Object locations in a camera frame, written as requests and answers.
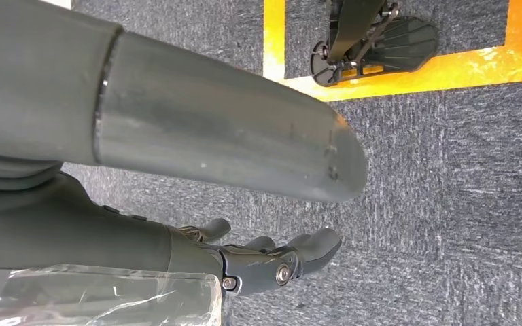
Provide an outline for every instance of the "yellow tape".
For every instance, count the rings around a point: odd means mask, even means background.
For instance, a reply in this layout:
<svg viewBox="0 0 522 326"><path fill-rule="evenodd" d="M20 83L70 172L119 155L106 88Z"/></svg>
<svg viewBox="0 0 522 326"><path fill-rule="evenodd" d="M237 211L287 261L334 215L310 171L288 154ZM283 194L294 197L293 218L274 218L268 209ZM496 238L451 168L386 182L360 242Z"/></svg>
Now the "yellow tape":
<svg viewBox="0 0 522 326"><path fill-rule="evenodd" d="M285 78L285 0L265 0L263 6L263 76Z"/></svg>
<svg viewBox="0 0 522 326"><path fill-rule="evenodd" d="M329 88L317 85L311 76L277 79L285 72L285 3L265 0L264 5L264 58L269 59L264 61L264 72L267 69L264 75L322 101L522 82L522 0L509 1L503 46L437 56L414 73L365 77ZM267 16L277 12L282 15Z"/></svg>

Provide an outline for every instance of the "metal screw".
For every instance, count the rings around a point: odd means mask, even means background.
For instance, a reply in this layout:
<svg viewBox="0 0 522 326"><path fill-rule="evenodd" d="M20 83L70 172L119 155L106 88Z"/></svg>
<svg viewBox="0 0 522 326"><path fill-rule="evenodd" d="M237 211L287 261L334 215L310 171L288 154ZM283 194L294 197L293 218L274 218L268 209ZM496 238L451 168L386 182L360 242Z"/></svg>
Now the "metal screw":
<svg viewBox="0 0 522 326"><path fill-rule="evenodd" d="M226 277L226 278L223 278L222 285L223 285L223 289L225 289L227 291L233 291L237 287L237 280L234 279L233 277Z"/></svg>
<svg viewBox="0 0 522 326"><path fill-rule="evenodd" d="M277 274L275 275L275 279L277 279L277 283L280 286L284 286L289 282L289 278L291 277L291 270L287 264L281 264L279 268L277 268Z"/></svg>
<svg viewBox="0 0 522 326"><path fill-rule="evenodd" d="M329 48L327 48L327 46L322 46L320 49L317 50L317 52L319 52L321 59L327 60L327 56L329 55Z"/></svg>

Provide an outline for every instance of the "gray cylindrical arm segment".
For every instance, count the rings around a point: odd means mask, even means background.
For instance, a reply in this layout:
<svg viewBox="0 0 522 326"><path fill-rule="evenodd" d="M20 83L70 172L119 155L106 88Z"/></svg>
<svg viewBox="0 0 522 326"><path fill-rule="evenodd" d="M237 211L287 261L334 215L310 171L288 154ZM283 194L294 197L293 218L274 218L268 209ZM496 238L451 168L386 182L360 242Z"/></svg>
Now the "gray cylindrical arm segment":
<svg viewBox="0 0 522 326"><path fill-rule="evenodd" d="M94 110L119 24L0 0L0 156L96 164Z"/></svg>
<svg viewBox="0 0 522 326"><path fill-rule="evenodd" d="M102 165L343 201L363 149L329 106L222 62L125 33L99 110Z"/></svg>
<svg viewBox="0 0 522 326"><path fill-rule="evenodd" d="M73 177L59 173L39 187L0 192L0 268L76 264L166 272L170 260L168 227L97 206Z"/></svg>

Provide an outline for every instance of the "transparent plastic sheet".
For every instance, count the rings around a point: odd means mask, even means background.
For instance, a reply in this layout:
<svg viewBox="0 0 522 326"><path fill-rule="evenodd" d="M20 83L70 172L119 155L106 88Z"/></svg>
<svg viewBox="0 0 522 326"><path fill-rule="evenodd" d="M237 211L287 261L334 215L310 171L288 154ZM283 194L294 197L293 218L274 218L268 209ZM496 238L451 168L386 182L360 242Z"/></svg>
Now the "transparent plastic sheet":
<svg viewBox="0 0 522 326"><path fill-rule="evenodd" d="M221 325L210 274L57 265L17 270L0 293L0 326Z"/></svg>

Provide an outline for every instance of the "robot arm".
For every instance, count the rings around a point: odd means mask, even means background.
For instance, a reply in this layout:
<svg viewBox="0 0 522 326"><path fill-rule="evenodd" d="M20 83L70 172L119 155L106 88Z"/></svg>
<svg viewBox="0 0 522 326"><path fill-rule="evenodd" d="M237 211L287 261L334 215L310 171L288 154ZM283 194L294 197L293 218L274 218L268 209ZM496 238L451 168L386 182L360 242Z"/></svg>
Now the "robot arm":
<svg viewBox="0 0 522 326"><path fill-rule="evenodd" d="M0 0L0 269L77 264L216 275L229 293L325 266L332 230L276 248L213 246L230 229L173 228L98 206L63 162L344 201L366 179L354 131L262 77L47 3Z"/></svg>
<svg viewBox="0 0 522 326"><path fill-rule="evenodd" d="M314 98L112 22L0 0L0 189L58 162L328 202L366 179L354 131Z"/></svg>

